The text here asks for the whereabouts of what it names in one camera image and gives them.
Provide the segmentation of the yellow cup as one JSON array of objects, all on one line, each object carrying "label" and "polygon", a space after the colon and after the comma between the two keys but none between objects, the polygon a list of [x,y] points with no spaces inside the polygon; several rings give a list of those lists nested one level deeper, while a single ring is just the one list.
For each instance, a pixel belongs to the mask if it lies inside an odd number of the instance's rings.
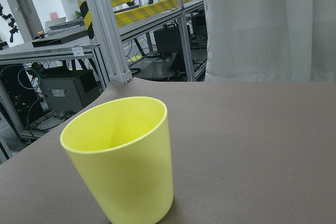
[{"label": "yellow cup", "polygon": [[111,223],[157,223],[173,202],[166,105],[128,97],[95,106],[60,143]]}]

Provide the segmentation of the grey control cabinet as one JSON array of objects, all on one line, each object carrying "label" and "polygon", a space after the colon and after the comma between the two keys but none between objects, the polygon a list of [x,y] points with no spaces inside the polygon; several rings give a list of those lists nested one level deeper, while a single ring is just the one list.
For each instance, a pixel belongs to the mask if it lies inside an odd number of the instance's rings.
[{"label": "grey control cabinet", "polygon": [[42,77],[40,89],[54,111],[79,112],[100,95],[92,70],[69,70]]}]

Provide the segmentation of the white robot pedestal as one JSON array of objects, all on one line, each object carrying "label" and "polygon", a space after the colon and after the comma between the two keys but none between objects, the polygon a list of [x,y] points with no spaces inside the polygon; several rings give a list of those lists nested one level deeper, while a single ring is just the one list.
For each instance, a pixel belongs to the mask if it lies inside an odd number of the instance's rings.
[{"label": "white robot pedestal", "polygon": [[206,81],[334,81],[335,0],[205,0]]}]

